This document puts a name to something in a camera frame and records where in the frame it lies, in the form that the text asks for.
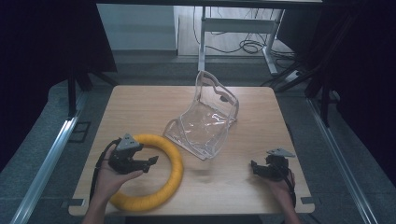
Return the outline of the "black stand legs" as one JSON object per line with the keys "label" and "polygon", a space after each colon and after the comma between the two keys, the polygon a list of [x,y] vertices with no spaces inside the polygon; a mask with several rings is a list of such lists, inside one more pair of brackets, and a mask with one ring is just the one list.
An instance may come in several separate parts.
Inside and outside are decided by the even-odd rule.
{"label": "black stand legs", "polygon": [[[304,90],[304,95],[308,99],[311,99],[321,92],[319,117],[324,125],[328,127],[328,108],[331,102],[330,79],[332,75],[332,61],[355,20],[356,16],[348,11],[339,14],[336,17],[336,21],[328,26],[328,31],[318,39],[318,43],[311,50],[301,56],[283,72],[264,81],[262,87],[268,84],[275,92],[283,92],[309,79],[310,82]],[[286,79],[286,75],[290,75],[297,68],[304,69],[299,77],[288,84],[280,87],[277,86],[281,81]]]}
{"label": "black stand legs", "polygon": [[83,92],[90,91],[93,87],[89,74],[92,74],[99,79],[102,79],[105,83],[109,84],[112,87],[119,85],[119,83],[115,79],[106,75],[104,72],[98,71],[97,69],[91,67],[72,69],[69,72],[69,76],[67,79],[69,119],[73,118],[77,114],[78,103],[76,85],[78,85]]}

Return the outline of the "aluminium floor rail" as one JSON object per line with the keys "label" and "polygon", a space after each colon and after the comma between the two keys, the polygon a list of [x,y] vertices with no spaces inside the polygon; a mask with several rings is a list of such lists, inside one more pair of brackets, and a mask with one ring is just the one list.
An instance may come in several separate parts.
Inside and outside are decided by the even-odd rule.
{"label": "aluminium floor rail", "polygon": [[64,148],[71,136],[82,110],[88,100],[89,94],[87,92],[80,93],[77,99],[76,112],[67,119],[60,131],[58,132],[49,152],[37,171],[29,189],[24,195],[18,209],[16,210],[10,224],[27,224],[30,216],[33,214],[35,207],[47,186],[50,176],[60,159]]}
{"label": "aluminium floor rail", "polygon": [[350,170],[349,165],[339,147],[336,139],[334,138],[331,129],[325,124],[319,114],[319,108],[312,99],[306,98],[306,103],[316,121],[316,124],[321,131],[323,138],[328,145],[330,152],[334,158],[334,162],[346,183],[346,187],[354,201],[364,224],[378,224],[372,206],[370,205],[367,197],[365,196],[360,184],[357,182],[355,176]]}

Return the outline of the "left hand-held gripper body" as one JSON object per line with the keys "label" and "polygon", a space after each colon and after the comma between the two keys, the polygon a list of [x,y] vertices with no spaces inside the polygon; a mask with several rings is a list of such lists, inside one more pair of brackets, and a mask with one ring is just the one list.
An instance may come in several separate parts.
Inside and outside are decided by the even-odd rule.
{"label": "left hand-held gripper body", "polygon": [[137,164],[134,154],[143,149],[143,144],[137,142],[129,133],[126,133],[115,146],[108,159],[108,164],[119,174],[129,174],[135,171]]}

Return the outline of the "black floor bracket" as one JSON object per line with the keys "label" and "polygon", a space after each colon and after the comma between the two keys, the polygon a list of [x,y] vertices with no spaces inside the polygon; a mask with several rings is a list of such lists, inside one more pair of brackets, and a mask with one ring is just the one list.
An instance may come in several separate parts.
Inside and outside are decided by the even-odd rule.
{"label": "black floor bracket", "polygon": [[68,141],[70,143],[84,143],[91,127],[90,121],[79,121],[74,127]]}

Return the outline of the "clear plastic bag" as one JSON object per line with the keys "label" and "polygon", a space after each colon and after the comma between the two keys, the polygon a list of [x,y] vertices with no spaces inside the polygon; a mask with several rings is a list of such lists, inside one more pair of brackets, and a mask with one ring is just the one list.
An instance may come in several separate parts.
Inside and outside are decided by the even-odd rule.
{"label": "clear plastic bag", "polygon": [[217,156],[237,121],[237,97],[209,72],[200,71],[189,108],[166,125],[163,135],[201,160]]}

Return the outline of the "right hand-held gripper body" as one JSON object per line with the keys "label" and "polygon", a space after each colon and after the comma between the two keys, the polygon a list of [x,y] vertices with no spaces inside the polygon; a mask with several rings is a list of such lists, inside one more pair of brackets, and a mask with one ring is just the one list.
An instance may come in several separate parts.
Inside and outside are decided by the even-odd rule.
{"label": "right hand-held gripper body", "polygon": [[265,161],[270,169],[269,178],[273,181],[283,180],[289,174],[289,158],[295,158],[295,155],[281,147],[268,150],[267,153]]}

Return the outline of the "person's right hand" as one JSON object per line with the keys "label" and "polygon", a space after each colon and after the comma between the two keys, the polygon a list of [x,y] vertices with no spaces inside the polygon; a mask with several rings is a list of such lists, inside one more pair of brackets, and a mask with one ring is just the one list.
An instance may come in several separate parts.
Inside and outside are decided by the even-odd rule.
{"label": "person's right hand", "polygon": [[285,204],[291,204],[293,207],[295,207],[295,181],[294,173],[292,171],[289,171],[286,180],[270,180],[267,185],[273,193],[276,201],[280,204],[280,207]]}

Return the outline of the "white desk frame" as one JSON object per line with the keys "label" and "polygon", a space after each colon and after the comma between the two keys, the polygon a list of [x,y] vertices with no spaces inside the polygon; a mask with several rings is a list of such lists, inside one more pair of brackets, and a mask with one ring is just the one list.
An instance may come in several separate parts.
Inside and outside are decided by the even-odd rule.
{"label": "white desk frame", "polygon": [[216,18],[206,16],[206,7],[202,7],[201,30],[198,52],[198,69],[205,70],[205,51],[208,45],[205,43],[205,35],[210,32],[232,34],[256,34],[266,35],[261,53],[271,75],[277,75],[275,60],[272,56],[272,47],[276,40],[276,34],[283,16],[283,9],[273,9],[268,19],[235,19]]}

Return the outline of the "white power strip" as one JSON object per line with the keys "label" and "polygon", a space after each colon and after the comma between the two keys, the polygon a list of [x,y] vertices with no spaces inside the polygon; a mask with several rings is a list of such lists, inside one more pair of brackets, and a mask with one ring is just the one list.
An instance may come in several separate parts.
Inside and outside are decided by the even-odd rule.
{"label": "white power strip", "polygon": [[296,79],[300,73],[297,70],[294,70],[291,72],[287,77],[285,77],[286,82],[292,82],[294,79]]}

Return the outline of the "person's left hand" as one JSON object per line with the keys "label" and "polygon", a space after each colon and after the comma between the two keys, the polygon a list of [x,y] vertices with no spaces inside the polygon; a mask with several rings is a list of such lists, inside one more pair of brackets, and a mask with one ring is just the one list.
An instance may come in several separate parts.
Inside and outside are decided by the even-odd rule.
{"label": "person's left hand", "polygon": [[142,174],[142,171],[133,171],[126,175],[119,174],[108,164],[107,160],[103,160],[98,169],[98,176],[91,202],[93,203],[98,200],[107,202],[125,182],[135,179]]}

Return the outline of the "dark curtain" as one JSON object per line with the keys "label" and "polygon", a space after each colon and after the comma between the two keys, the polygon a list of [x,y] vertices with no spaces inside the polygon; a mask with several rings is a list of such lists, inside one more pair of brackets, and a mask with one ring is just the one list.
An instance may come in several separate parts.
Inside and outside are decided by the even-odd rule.
{"label": "dark curtain", "polygon": [[356,16],[331,65],[337,110],[396,186],[396,0],[323,0],[289,8],[289,39],[312,48],[342,12]]}
{"label": "dark curtain", "polygon": [[97,0],[0,0],[0,172],[72,69],[117,70]]}

